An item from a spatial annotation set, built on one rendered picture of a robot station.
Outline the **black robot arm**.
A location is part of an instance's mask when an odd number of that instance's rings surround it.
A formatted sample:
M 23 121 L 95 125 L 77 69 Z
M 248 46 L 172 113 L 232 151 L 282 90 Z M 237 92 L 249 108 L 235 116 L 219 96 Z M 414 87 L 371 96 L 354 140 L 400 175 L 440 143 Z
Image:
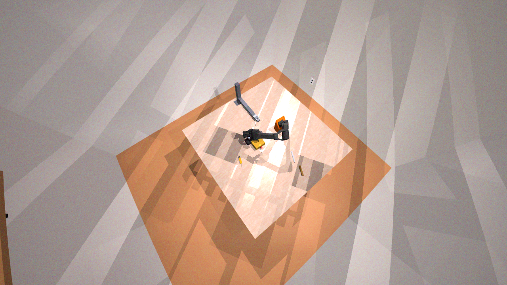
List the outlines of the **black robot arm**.
M 243 138 L 250 137 L 252 140 L 259 139 L 273 139 L 273 140 L 281 140 L 285 141 L 289 139 L 289 121 L 282 119 L 278 122 L 279 127 L 282 127 L 282 130 L 279 130 L 276 133 L 262 133 L 259 129 L 249 129 L 248 131 L 243 131 Z M 278 134 L 282 133 L 282 139 L 278 138 Z

